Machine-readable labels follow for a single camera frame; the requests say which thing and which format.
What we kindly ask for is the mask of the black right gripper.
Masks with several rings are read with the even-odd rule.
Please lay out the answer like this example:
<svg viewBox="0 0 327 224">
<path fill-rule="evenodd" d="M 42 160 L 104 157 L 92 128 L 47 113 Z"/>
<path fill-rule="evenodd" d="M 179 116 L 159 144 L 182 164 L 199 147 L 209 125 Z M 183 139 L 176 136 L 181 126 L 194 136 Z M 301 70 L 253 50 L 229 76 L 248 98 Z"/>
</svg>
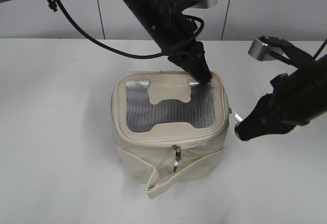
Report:
<svg viewBox="0 0 327 224">
<path fill-rule="evenodd" d="M 240 140 L 287 134 L 326 113 L 326 73 L 284 73 L 270 84 L 272 95 L 262 96 L 253 111 L 235 126 Z"/>
</svg>

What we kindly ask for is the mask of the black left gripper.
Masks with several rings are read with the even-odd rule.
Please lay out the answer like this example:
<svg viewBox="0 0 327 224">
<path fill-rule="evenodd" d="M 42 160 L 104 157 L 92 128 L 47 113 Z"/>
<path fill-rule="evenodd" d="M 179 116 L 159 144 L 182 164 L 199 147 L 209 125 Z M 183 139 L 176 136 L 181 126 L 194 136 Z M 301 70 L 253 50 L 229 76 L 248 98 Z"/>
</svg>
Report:
<svg viewBox="0 0 327 224">
<path fill-rule="evenodd" d="M 182 50 L 170 54 L 168 60 L 183 70 L 188 70 L 199 83 L 208 83 L 212 79 L 205 60 L 204 45 L 201 41 L 191 43 Z"/>
</svg>

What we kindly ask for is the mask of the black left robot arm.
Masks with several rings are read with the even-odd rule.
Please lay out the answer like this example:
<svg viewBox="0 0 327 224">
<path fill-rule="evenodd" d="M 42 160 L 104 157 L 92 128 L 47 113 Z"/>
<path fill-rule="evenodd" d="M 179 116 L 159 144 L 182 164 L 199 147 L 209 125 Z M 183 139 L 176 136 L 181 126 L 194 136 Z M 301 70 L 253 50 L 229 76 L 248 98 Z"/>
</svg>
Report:
<svg viewBox="0 0 327 224">
<path fill-rule="evenodd" d="M 3 3 L 11 1 L 14 0 L 1 0 Z M 204 20 L 185 14 L 185 10 L 207 9 L 214 6 L 217 0 L 116 0 L 110 8 L 110 13 L 115 13 L 118 6 L 122 6 L 136 18 L 158 46 L 158 53 L 147 55 L 130 54 L 95 40 L 73 20 L 61 0 L 47 0 L 47 2 L 48 7 L 53 11 L 61 11 L 81 35 L 108 51 L 138 60 L 165 56 L 201 84 L 208 83 L 212 78 L 205 59 L 204 45 L 197 39 L 203 31 Z"/>
</svg>

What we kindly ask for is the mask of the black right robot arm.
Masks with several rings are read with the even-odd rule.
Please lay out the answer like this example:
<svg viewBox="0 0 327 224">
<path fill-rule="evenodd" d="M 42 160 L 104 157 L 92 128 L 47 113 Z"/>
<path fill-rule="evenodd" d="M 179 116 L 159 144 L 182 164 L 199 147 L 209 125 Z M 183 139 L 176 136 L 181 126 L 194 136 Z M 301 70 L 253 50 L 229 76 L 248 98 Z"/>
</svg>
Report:
<svg viewBox="0 0 327 224">
<path fill-rule="evenodd" d="M 236 124 L 240 140 L 287 134 L 326 113 L 326 56 L 311 56 L 285 39 L 268 36 L 256 38 L 248 54 L 258 61 L 282 61 L 296 71 L 270 81 L 273 92 L 262 96 L 253 111 Z"/>
</svg>

